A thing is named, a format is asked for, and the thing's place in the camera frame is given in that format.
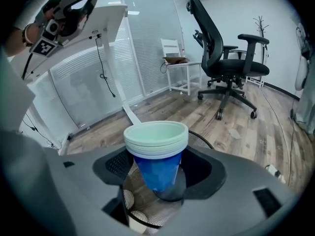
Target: brown bag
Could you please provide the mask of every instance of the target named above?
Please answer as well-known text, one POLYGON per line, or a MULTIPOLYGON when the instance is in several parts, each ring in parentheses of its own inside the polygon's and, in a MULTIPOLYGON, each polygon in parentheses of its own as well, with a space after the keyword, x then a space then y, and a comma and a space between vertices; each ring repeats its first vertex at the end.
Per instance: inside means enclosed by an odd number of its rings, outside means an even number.
POLYGON ((188 63, 189 59, 185 57, 164 57, 167 63, 171 65, 188 63))

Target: white desk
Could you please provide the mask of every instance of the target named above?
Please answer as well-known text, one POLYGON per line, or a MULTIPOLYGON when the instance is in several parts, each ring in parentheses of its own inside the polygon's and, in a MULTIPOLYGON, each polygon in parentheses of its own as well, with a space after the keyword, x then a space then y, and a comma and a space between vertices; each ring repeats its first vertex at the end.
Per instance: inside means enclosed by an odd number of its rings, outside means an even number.
MULTIPOLYGON (((104 51, 109 54, 107 55, 108 63, 118 91, 118 95, 116 96, 121 99, 122 107, 127 113, 131 122, 133 124, 141 123, 137 116, 131 111, 126 100, 126 96, 119 81, 114 59, 109 47, 109 43, 115 41, 119 26, 123 18, 126 16, 127 6, 123 4, 95 8, 90 15, 82 33, 77 38, 66 44, 63 50, 60 50, 49 58, 33 55, 25 76, 25 82, 32 83, 36 81, 41 75, 49 71, 51 67, 60 63, 62 60, 88 48, 95 47, 95 39, 97 38, 98 34, 101 34, 100 39, 104 46, 104 51)), ((28 56, 29 49, 27 48, 12 60, 11 65, 17 70, 19 74, 22 74, 28 56)), ((58 145, 56 142, 57 139, 52 135, 33 104, 30 107, 30 111, 32 112, 32 116, 34 117, 35 121, 39 123, 40 128, 49 134, 50 139, 56 145, 58 145)))

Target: chair armrest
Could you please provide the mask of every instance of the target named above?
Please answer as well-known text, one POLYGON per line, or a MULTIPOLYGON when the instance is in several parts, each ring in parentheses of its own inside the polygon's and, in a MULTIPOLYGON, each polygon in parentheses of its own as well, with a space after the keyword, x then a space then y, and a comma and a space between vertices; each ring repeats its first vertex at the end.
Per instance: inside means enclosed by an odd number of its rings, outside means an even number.
POLYGON ((223 45, 223 59, 228 58, 228 54, 230 50, 237 49, 238 46, 233 46, 233 45, 223 45))
POLYGON ((238 39, 242 39, 242 40, 246 40, 247 42, 255 42, 255 43, 260 43, 263 45, 268 45, 269 44, 269 40, 267 38, 264 37, 259 37, 259 36, 255 36, 255 35, 249 35, 249 34, 240 34, 237 36, 238 39))
POLYGON ((223 45, 223 50, 225 49, 229 49, 229 50, 233 50, 233 49, 237 49, 238 46, 234 46, 234 45, 223 45))
POLYGON ((263 37, 255 36, 255 35, 249 35, 249 34, 241 34, 238 35, 238 39, 243 39, 246 40, 248 45, 247 45, 247 54, 245 58, 245 64, 243 68, 243 75, 246 76, 249 74, 251 67, 252 67, 252 61, 254 58, 255 54, 255 48, 256 44, 260 43, 263 45, 268 45, 269 40, 263 37))

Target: stacked cup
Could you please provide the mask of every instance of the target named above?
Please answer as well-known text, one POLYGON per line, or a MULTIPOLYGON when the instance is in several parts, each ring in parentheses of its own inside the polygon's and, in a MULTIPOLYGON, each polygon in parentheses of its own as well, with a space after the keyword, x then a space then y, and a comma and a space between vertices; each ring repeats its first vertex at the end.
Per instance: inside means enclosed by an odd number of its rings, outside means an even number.
POLYGON ((188 128, 175 121, 150 121, 124 131, 127 150, 133 154, 148 188, 163 192, 175 183, 188 128))

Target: power cord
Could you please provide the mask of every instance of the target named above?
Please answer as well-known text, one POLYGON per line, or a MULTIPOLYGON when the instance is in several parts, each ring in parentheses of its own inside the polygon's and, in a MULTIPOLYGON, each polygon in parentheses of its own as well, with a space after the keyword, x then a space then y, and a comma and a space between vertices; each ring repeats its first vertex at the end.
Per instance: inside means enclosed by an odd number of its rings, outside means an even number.
POLYGON ((159 68, 159 70, 160 70, 160 72, 161 72, 162 74, 164 74, 164 73, 167 72, 167 66, 168 66, 168 65, 166 65, 165 72, 162 72, 162 66, 165 65, 165 64, 166 64, 166 61, 164 61, 164 63, 163 63, 163 64, 161 65, 161 67, 159 68))
POLYGON ((290 162, 289 162, 289 169, 290 169, 290 175, 291 175, 291 161, 292 161, 292 149, 293 149, 293 136, 294 136, 294 133, 295 133, 295 129, 294 129, 294 123, 293 123, 293 117, 294 117, 294 111, 293 111, 293 105, 294 105, 294 98, 293 98, 293 101, 292 101, 292 107, 291 107, 291 111, 290 111, 290 117, 291 117, 291 124, 292 124, 292 128, 293 128, 293 131, 292 131, 292 136, 291 136, 291 150, 290 150, 290 162))
POLYGON ((31 124, 33 125, 33 127, 31 127, 31 126, 29 126, 28 124, 26 124, 25 121, 23 120, 24 124, 25 124, 27 127, 29 127, 32 131, 37 131, 38 134, 40 134, 43 138, 45 138, 45 139, 47 140, 47 141, 46 141, 47 144, 50 145, 52 148, 56 148, 57 150, 62 149, 62 147, 63 147, 62 145, 61 145, 61 148, 55 147, 55 145, 54 145, 47 137, 43 136, 43 135, 38 131, 38 129, 35 127, 34 123, 32 122, 31 118, 29 117, 29 115, 26 114, 26 116, 29 118, 31 124))
POLYGON ((28 66, 29 66, 29 63, 30 63, 30 60, 31 60, 32 56, 33 56, 33 53, 31 53, 29 55, 28 61, 26 62, 26 65, 24 67, 24 71, 23 71, 23 74, 22 74, 22 80, 25 79, 26 71, 28 70, 28 66))
POLYGON ((100 55, 99 55, 99 50, 98 50, 98 45, 97 45, 97 41, 96 41, 97 39, 95 39, 95 43, 96 43, 96 47, 97 47, 97 53, 98 53, 98 57, 99 57, 99 61, 100 61, 100 64, 102 65, 102 73, 99 75, 102 79, 104 79, 105 80, 105 82, 106 82, 106 84, 107 84, 107 86, 108 86, 108 89, 110 90, 110 92, 112 93, 112 95, 113 95, 113 97, 115 98, 116 97, 116 95, 114 95, 114 93, 111 91, 111 89, 110 89, 110 87, 109 87, 109 85, 108 85, 108 82, 107 82, 107 77, 105 76, 105 74, 104 74, 104 67, 103 67, 103 62, 102 62, 102 59, 100 58, 100 55))
MULTIPOLYGON (((280 123, 279 118, 278 118, 278 116, 277 116, 277 114, 276 114, 276 111, 274 110, 274 108, 273 108, 272 105, 270 104, 270 102, 269 102, 269 100, 267 99, 266 95, 264 94, 264 91, 262 90, 262 88, 261 88, 260 90, 262 91, 262 94, 264 95, 266 101, 269 103, 271 109, 274 111, 274 113, 275 113, 275 115, 276 115, 276 117, 277 117, 278 123, 279 123, 280 128, 281 128, 282 133, 283 133, 283 138, 284 138, 284 143, 285 143, 286 151, 288 151, 287 145, 286 145, 286 141, 285 141, 285 136, 284 136, 284 130, 283 130, 282 126, 281 126, 281 123, 280 123)), ((289 166, 288 166, 288 175, 289 175, 289 176, 288 176, 288 178, 287 178, 287 179, 288 179, 288 186, 289 186, 289 184, 290 184, 290 177, 291 177, 291 159, 292 159, 293 134, 294 134, 294 126, 293 126, 293 132, 292 132, 292 137, 291 137, 291 150, 290 150, 290 154, 287 154, 287 158, 288 158, 288 160, 289 160, 289 166)))
POLYGON ((299 28, 297 27, 297 28, 295 29, 295 35, 296 35, 297 45, 299 46, 299 49, 300 49, 301 52, 302 52, 302 50, 304 49, 304 46, 305 46, 306 37, 304 38, 303 46, 302 46, 302 48, 301 48, 300 42, 299 42, 299 37, 298 37, 298 35, 297 35, 297 31, 298 31, 298 30, 299 30, 299 28))

